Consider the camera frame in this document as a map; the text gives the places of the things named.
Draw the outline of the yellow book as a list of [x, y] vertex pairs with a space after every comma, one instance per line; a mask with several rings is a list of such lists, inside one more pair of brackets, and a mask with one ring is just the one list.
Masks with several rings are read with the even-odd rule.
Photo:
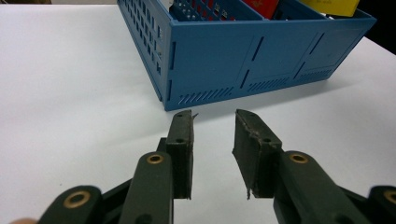
[[352, 17], [360, 0], [300, 0], [315, 11], [335, 16]]

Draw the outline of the red hardcover book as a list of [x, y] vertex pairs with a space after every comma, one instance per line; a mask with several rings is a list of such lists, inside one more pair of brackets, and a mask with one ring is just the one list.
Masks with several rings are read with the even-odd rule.
[[271, 19], [276, 11], [279, 0], [243, 0], [243, 2], [261, 14], [265, 19]]

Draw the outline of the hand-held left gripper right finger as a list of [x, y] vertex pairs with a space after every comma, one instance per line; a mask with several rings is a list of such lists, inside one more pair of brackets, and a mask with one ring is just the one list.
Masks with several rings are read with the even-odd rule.
[[369, 224], [311, 156], [285, 151], [262, 119], [235, 112], [233, 155], [247, 196], [272, 198], [279, 224]]

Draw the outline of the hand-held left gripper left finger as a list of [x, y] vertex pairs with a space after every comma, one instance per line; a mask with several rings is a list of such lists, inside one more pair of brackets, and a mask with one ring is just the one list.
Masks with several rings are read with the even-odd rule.
[[174, 224], [174, 200], [191, 198], [193, 141], [193, 114], [176, 113], [157, 149], [139, 159], [119, 224]]

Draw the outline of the blue plastic book rack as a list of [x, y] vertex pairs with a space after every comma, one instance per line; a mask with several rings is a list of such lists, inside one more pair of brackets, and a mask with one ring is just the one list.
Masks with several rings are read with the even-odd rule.
[[165, 110], [329, 78], [375, 24], [279, 0], [267, 20], [242, 0], [118, 0]]

